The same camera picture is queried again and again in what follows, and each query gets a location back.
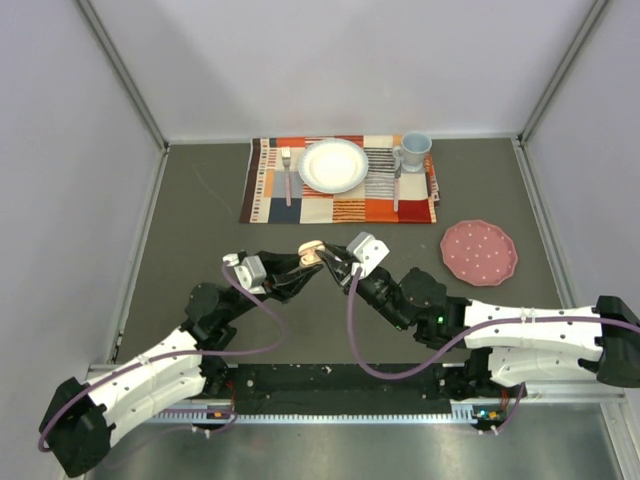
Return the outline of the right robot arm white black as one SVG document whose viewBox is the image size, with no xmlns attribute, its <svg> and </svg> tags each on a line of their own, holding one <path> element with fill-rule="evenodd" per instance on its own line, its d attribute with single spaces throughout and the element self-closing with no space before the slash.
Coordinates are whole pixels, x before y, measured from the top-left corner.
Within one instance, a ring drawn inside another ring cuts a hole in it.
<svg viewBox="0 0 640 480">
<path fill-rule="evenodd" d="M 487 396 L 500 386 L 583 378 L 619 388 L 639 385 L 639 319 L 618 297 L 593 306 L 539 309 L 450 296 L 444 284 L 414 267 L 400 280 L 381 267 L 379 240 L 362 248 L 327 244 L 316 254 L 347 294 L 347 332 L 357 364 L 381 380 L 404 380 L 435 365 L 457 346 L 470 351 L 459 386 Z M 400 373 L 371 367 L 355 339 L 354 303 L 361 298 L 399 331 L 432 349 L 427 361 Z"/>
</svg>

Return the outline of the beige case with black oval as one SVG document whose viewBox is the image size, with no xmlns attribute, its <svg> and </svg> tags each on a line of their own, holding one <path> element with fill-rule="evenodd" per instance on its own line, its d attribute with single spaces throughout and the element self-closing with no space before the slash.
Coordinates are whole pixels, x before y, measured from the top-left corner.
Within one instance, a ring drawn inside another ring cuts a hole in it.
<svg viewBox="0 0 640 480">
<path fill-rule="evenodd" d="M 310 268 L 321 264 L 322 259 L 318 251 L 325 251 L 325 245 L 321 240 L 312 240 L 303 243 L 298 248 L 299 266 L 301 268 Z"/>
</svg>

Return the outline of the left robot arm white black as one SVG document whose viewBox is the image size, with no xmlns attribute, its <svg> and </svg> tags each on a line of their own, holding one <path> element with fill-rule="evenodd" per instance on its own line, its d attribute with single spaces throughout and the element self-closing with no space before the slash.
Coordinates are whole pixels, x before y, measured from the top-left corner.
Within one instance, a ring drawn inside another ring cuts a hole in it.
<svg viewBox="0 0 640 480">
<path fill-rule="evenodd" d="M 129 362 L 91 380 L 60 384 L 39 426 L 38 449 L 52 453 L 70 478 L 97 466 L 131 430 L 173 404 L 216 396 L 226 387 L 233 321 L 255 307 L 279 328 L 266 302 L 286 303 L 321 271 L 297 254 L 261 251 L 224 257 L 227 285 L 203 282 L 189 294 L 185 320 Z"/>
</svg>

